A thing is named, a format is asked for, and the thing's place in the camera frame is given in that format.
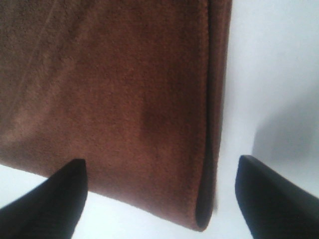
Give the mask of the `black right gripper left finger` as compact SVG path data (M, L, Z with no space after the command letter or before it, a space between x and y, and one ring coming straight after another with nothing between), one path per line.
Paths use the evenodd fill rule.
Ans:
M88 194L84 159L73 159L0 210L2 239L70 239Z

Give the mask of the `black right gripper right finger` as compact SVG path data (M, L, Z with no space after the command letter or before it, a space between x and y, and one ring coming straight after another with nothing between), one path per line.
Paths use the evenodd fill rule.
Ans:
M319 200L251 155L239 159L235 194L255 239L317 239Z

